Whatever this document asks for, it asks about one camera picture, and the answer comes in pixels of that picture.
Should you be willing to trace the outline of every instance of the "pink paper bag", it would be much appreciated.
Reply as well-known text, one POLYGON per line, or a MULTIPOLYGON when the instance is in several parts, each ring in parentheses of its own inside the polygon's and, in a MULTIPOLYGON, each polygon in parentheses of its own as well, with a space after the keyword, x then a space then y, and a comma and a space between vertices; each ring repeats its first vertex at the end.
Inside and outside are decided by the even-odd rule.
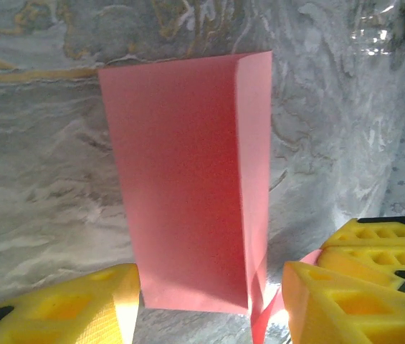
POLYGON ((147 307, 262 311, 271 60, 99 71, 147 307))

